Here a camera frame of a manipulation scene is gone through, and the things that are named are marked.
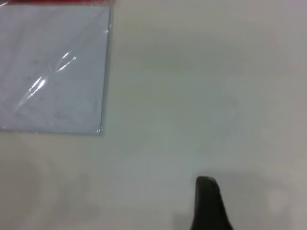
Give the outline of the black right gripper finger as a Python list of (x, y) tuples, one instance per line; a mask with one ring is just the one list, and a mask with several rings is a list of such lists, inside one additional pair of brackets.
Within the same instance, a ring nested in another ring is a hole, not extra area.
[(191, 230), (233, 230), (220, 187), (212, 177), (196, 179), (194, 217)]

